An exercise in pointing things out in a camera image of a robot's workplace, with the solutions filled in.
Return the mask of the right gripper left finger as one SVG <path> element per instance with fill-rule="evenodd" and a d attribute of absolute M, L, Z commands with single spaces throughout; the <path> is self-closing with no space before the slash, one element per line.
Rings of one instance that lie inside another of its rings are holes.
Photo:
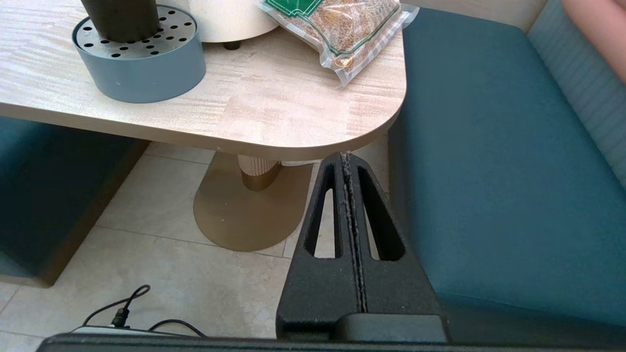
<path fill-rule="evenodd" d="M 326 193 L 333 192 L 335 256 L 317 258 Z M 340 153 L 322 160 L 304 215 L 279 307 L 279 339 L 329 339 L 342 317 L 360 312 L 362 294 L 357 278 L 358 255 L 352 212 Z"/>

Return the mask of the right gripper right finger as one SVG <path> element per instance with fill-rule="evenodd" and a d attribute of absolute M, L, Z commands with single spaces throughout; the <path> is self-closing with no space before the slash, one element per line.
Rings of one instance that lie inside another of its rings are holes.
<path fill-rule="evenodd" d="M 360 310 L 443 315 L 443 308 L 373 170 L 348 158 L 353 260 Z"/>

